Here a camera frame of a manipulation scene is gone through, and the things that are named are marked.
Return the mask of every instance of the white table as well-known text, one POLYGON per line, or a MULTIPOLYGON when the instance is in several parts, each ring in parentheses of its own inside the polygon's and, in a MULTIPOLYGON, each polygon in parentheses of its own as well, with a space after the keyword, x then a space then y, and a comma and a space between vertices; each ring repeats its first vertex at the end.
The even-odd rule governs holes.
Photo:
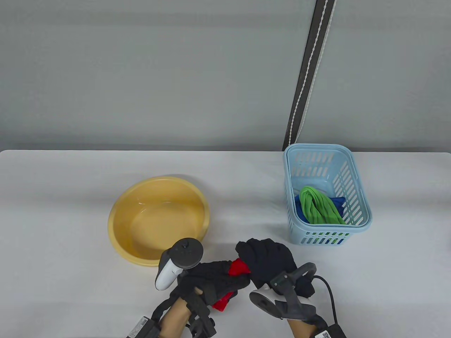
MULTIPOLYGON (((280 152, 4 151, 0 153, 0 336, 121 338, 169 291, 155 268, 112 248, 107 218, 136 182, 177 175, 212 210, 204 261, 234 259, 239 240, 271 237, 331 284, 349 338, 451 334, 451 155, 356 153, 371 228, 341 247, 287 243, 280 152)), ((332 323, 326 288, 312 301, 332 323)), ((217 338, 290 337, 241 291, 215 311, 217 338)))

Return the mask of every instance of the white controller grip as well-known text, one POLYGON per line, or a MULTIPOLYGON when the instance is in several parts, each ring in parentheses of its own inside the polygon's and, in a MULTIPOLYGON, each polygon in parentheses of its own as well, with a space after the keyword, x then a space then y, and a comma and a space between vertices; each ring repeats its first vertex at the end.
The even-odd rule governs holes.
POLYGON ((176 266, 171 259, 167 261, 157 279, 155 280, 155 287, 157 290, 166 290, 177 279, 177 276, 183 271, 182 268, 176 266))

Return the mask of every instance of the sticker label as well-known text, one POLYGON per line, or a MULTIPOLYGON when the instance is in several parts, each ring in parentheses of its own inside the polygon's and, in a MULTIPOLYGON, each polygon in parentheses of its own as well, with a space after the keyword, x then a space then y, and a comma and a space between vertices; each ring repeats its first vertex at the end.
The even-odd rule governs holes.
POLYGON ((331 338, 330 334, 327 332, 327 330, 322 331, 321 333, 318 333, 315 338, 331 338))
POLYGON ((143 328, 143 326, 147 323, 147 318, 143 317, 141 320, 136 324, 136 326, 133 328, 133 330, 129 333, 130 338, 136 338, 139 331, 143 328))

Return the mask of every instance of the black glove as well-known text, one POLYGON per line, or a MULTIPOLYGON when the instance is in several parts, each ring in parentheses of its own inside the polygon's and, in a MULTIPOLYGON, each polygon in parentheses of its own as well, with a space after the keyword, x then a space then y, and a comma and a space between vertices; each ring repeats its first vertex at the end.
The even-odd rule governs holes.
POLYGON ((202 290, 200 297, 205 304, 213 305, 229 292, 237 293, 249 285, 249 275, 229 276, 230 260, 220 260, 211 263, 199 263, 192 269, 185 270, 177 277, 177 287, 171 296, 182 297, 191 293, 194 288, 202 290))
MULTIPOLYGON (((281 243, 272 239, 259 241, 251 238, 247 242, 238 242, 235 247, 238 256, 247 264, 251 271, 251 280, 257 288, 261 288, 280 274, 296 270, 296 264, 291 251, 281 243)), ((312 281, 301 277, 296 281, 295 291, 298 296, 310 297, 315 293, 312 281)))

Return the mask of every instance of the forearm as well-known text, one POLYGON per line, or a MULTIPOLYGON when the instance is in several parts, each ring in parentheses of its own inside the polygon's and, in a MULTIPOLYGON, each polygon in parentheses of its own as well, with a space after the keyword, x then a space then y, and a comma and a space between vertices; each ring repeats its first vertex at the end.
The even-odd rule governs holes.
POLYGON ((315 325, 300 320, 287 320, 295 338, 310 338, 318 330, 315 325))
POLYGON ((180 338, 190 315, 186 302, 177 299, 160 322, 160 338, 180 338))

